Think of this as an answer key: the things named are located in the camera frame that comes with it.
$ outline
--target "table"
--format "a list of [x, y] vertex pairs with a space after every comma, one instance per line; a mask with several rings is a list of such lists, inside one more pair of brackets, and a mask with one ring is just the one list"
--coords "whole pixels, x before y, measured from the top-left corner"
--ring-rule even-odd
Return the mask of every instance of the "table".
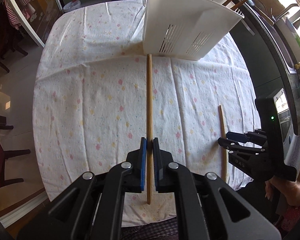
[[[33, 128], [44, 186], [53, 200], [83, 172], [123, 162], [146, 135], [146, 0], [101, 3], [64, 14], [50, 32], [34, 87]], [[192, 172], [222, 168], [218, 106], [226, 131], [260, 128], [255, 93], [230, 34], [200, 61], [153, 57], [154, 137]], [[228, 163], [235, 190], [250, 178]], [[122, 226], [176, 215], [173, 194], [126, 194]]]

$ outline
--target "metal screw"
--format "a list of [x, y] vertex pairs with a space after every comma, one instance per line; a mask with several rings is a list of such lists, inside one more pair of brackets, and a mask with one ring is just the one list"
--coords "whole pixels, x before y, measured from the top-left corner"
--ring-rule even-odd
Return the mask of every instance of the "metal screw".
[[82, 174], [82, 177], [84, 179], [92, 179], [93, 174], [90, 171], [85, 172], [84, 174]]
[[131, 166], [132, 166], [132, 164], [130, 162], [121, 163], [121, 167], [124, 169], [129, 169], [129, 168], [131, 168]]
[[207, 178], [211, 180], [217, 179], [217, 175], [214, 172], [207, 173]]
[[170, 169], [177, 169], [179, 167], [179, 165], [178, 165], [178, 163], [173, 162], [173, 163], [169, 163], [168, 167]]

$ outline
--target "vent slot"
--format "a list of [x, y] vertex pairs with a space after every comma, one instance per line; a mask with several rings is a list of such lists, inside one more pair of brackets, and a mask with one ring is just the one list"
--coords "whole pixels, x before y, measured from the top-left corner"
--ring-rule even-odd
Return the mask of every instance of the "vent slot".
[[194, 56], [205, 45], [209, 38], [213, 35], [214, 30], [211, 33], [200, 32], [195, 38], [194, 42], [190, 45], [186, 54]]
[[237, 14], [240, 14], [241, 16], [244, 16], [243, 15], [243, 12], [242, 11], [240, 11], [240, 9], [239, 8], [237, 8], [236, 10], [234, 10]]
[[173, 51], [175, 44], [182, 34], [183, 28], [183, 25], [169, 24], [159, 50], [160, 53], [170, 54]]
[[297, 138], [296, 147], [294, 149], [294, 152], [290, 160], [290, 166], [296, 168], [298, 166], [299, 157], [300, 157], [300, 136], [298, 136]]

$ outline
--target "dish rack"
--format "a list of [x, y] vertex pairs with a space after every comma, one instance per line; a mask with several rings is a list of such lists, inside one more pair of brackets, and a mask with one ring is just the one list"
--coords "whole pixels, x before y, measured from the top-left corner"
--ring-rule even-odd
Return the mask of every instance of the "dish rack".
[[147, 0], [144, 54], [199, 60], [241, 19], [226, 0]]

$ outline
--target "floor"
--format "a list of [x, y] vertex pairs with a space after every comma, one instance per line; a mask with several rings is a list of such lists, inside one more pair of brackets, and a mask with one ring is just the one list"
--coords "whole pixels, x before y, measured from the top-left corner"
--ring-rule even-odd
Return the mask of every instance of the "floor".
[[0, 68], [0, 115], [14, 126], [13, 130], [0, 130], [0, 143], [3, 150], [30, 149], [31, 154], [6, 160], [5, 179], [23, 178], [24, 182], [0, 188], [0, 210], [43, 188], [32, 128], [34, 82], [43, 49], [30, 37], [19, 45], [28, 56], [9, 51], [2, 62], [10, 73]]
[[17, 222], [13, 223], [11, 226], [6, 228], [7, 232], [16, 239], [19, 231], [26, 224], [28, 224], [39, 212], [41, 212], [48, 204], [50, 203], [49, 199], [43, 201], [40, 205], [31, 210], [28, 214], [20, 218]]

